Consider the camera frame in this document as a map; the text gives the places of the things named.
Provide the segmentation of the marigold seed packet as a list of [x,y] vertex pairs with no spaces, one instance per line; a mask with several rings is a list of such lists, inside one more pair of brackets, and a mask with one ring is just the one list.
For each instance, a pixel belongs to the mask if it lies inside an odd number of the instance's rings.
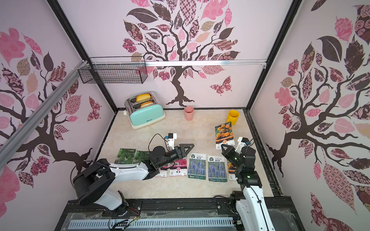
[[222,144],[235,146],[231,122],[227,122],[215,127],[215,144],[217,150],[221,150]]
[[236,181],[237,178],[236,178],[235,172],[237,168],[234,167],[234,165],[230,161],[227,162],[227,170],[228,170],[229,180]]

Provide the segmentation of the hollyhock seed packet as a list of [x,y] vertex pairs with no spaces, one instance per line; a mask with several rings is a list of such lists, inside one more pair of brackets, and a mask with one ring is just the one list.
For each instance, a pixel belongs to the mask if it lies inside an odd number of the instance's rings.
[[159,173],[156,177],[167,178],[168,176],[168,165],[165,165],[159,169]]
[[170,171],[169,171],[170,177],[187,176],[187,175],[188,175],[188,164],[187,164],[186,158],[176,160],[174,164],[170,165]]

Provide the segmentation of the lavender seed packet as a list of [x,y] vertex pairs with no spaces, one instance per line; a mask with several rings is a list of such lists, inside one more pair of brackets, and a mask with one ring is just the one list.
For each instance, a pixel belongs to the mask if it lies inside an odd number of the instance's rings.
[[191,153],[189,157],[188,178],[206,180],[206,155]]
[[227,182],[224,157],[208,156],[208,179],[211,182]]

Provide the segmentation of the green gourd seed packet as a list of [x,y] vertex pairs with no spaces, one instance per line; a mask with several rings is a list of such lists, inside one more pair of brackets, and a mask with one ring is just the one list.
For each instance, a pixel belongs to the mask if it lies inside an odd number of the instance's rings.
[[149,160],[149,151],[136,151],[135,156],[133,158],[133,163],[139,164],[143,161]]

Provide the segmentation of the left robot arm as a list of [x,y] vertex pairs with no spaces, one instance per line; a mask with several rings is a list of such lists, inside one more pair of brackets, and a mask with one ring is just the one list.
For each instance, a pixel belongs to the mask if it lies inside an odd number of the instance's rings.
[[129,204],[122,192],[110,188],[112,184],[152,179],[163,166],[186,157],[193,148],[192,143],[180,144],[166,152],[164,147],[157,146],[149,153],[149,160],[127,167],[109,163],[105,158],[99,159],[72,180],[79,205],[97,204],[111,211],[114,216],[122,216],[127,212]]

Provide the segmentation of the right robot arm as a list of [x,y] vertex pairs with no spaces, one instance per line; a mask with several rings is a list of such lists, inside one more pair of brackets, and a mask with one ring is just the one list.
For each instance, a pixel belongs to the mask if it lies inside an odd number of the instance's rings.
[[248,146],[240,152],[230,145],[223,144],[222,155],[236,168],[235,176],[241,186],[240,191],[230,195],[231,204],[235,207],[246,231],[274,231],[260,177],[255,171],[255,151]]

